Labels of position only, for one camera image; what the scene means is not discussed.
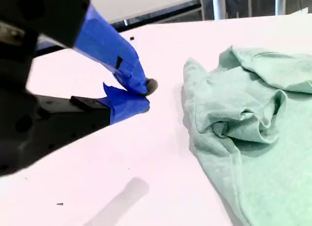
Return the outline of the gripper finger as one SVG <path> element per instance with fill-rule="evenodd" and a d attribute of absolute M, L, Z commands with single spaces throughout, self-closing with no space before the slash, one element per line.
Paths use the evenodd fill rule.
<path fill-rule="evenodd" d="M 41 35 L 102 64 L 131 93 L 148 96 L 157 88 L 157 81 L 145 76 L 135 49 L 91 0 L 0 0 L 2 77 L 25 86 Z"/>
<path fill-rule="evenodd" d="M 144 113 L 150 107 L 144 96 L 105 84 L 103 89 L 106 97 L 100 99 L 38 96 L 31 159 L 37 161 L 102 128 Z"/>

